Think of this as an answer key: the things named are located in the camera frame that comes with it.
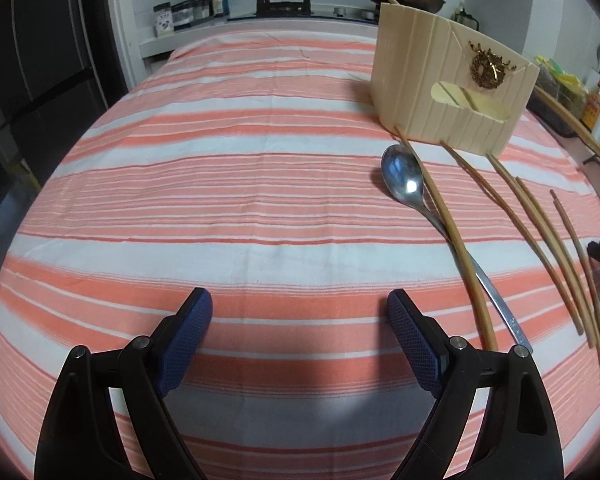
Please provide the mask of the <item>metal spoon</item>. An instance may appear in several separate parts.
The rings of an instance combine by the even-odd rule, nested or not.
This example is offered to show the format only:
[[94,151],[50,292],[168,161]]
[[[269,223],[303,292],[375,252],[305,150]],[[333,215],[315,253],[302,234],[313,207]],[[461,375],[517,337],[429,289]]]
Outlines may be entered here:
[[[415,155],[401,144],[390,145],[382,154],[380,168],[385,186],[392,197],[399,203],[422,214],[446,241],[452,244],[448,229],[442,219],[425,204],[426,184],[422,167],[416,160]],[[530,341],[528,341],[504,298],[486,275],[486,272],[479,266],[479,263],[472,258],[472,255],[469,255],[468,258],[478,282],[486,292],[486,296],[491,300],[495,310],[498,311],[516,344],[524,346],[532,353],[533,349]]]

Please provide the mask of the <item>soy sauce bottle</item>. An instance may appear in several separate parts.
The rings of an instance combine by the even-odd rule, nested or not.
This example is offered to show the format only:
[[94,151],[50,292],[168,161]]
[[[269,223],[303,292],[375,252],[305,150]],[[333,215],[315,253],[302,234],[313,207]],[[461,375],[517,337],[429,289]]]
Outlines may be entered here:
[[595,127],[597,119],[600,117],[600,78],[596,82],[596,86],[592,88],[586,96],[585,104],[580,117],[580,122],[588,131],[592,131]]

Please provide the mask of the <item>wooden cutting board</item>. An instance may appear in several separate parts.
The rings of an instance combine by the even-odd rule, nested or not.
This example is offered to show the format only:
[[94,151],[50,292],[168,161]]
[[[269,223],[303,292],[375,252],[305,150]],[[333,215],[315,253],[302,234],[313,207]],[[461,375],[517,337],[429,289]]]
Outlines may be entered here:
[[579,119],[575,118],[569,110],[560,104],[558,99],[553,98],[542,88],[535,86],[533,88],[533,94],[545,105],[547,105],[548,108],[557,116],[559,116],[560,120],[567,125],[596,156],[600,158],[600,144],[594,140],[592,134],[589,133],[588,129],[580,123]]

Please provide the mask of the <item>yellow snack bag basket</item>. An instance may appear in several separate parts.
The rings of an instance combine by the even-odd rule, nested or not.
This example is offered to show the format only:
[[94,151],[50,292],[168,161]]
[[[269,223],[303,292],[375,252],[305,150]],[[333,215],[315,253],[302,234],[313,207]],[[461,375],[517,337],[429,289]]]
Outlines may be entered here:
[[579,118],[588,97],[588,90],[580,79],[565,73],[552,58],[535,55],[534,62],[540,70],[535,85],[556,99],[574,117]]

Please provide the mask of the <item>cream utensil holder box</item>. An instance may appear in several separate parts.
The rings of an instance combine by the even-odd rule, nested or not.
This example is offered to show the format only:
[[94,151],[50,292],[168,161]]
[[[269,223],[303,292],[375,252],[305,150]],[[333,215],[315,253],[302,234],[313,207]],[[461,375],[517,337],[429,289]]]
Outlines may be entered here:
[[401,139],[501,154],[539,73],[475,29],[408,6],[380,8],[370,97]]

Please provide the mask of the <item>green glass jug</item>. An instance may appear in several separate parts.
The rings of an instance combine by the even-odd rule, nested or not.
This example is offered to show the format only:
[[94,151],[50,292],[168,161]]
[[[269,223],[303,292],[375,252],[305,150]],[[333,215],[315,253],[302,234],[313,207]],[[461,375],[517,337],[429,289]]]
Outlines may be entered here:
[[462,2],[458,4],[458,7],[454,11],[451,20],[473,30],[480,30],[479,21],[466,11],[465,5]]

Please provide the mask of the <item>pink striped table cloth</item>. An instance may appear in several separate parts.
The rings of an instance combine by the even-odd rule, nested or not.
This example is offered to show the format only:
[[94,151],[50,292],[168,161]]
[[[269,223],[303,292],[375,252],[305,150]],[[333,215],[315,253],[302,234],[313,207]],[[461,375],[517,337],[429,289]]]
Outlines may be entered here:
[[98,118],[0,270],[0,449],[23,477],[69,350],[124,346],[190,291],[213,318],[166,405],[212,479],[387,479],[432,399],[385,319],[402,288],[478,341],[448,245],[387,193],[375,34],[214,32]]

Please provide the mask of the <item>black refrigerator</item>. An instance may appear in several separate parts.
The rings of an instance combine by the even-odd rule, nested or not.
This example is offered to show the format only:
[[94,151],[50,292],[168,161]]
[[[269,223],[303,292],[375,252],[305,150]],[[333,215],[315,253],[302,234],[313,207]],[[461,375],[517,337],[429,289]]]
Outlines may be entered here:
[[108,0],[0,0],[0,129],[39,181],[127,91]]

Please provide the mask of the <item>black gas stove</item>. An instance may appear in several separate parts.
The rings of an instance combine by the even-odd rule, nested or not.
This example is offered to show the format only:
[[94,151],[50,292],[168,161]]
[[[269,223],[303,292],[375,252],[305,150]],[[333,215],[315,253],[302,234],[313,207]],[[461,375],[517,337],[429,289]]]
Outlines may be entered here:
[[379,6],[357,8],[336,4],[313,3],[312,0],[256,0],[256,10],[232,15],[230,21],[267,20],[268,18],[316,18],[317,20],[343,20],[377,24]]

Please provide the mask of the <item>spice jar rack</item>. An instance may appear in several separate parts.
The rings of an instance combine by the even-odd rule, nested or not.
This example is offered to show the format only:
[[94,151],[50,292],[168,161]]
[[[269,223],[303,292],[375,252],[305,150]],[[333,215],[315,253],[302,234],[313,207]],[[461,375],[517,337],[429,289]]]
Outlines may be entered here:
[[207,0],[185,0],[175,4],[164,2],[157,4],[152,10],[157,38],[172,35],[212,18]]

